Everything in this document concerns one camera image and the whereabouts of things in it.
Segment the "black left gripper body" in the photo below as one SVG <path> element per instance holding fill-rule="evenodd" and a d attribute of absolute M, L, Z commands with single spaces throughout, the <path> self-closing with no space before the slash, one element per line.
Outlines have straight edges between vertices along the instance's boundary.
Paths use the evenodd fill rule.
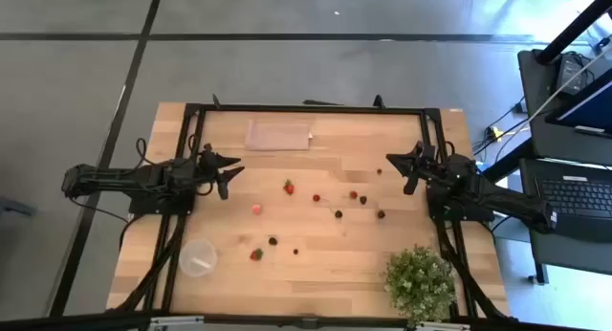
<path fill-rule="evenodd" d="M 209 183 L 216 185 L 222 200 L 229 199 L 230 178 L 226 171 L 221 171 L 225 164 L 225 158 L 212 150 L 211 144 L 206 143 L 199 156 L 196 169 L 196 185 Z"/>

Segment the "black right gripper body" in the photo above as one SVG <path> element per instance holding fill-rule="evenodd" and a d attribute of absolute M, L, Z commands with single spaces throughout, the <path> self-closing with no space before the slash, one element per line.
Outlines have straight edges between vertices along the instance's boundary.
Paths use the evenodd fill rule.
<path fill-rule="evenodd" d="M 445 170 L 445 167 L 435 160 L 436 149 L 433 145 L 417 142 L 414 148 L 419 149 L 419 159 L 412 172 L 405 175 L 407 181 L 404 185 L 404 194 L 406 195 L 414 193 L 420 179 L 440 180 Z"/>

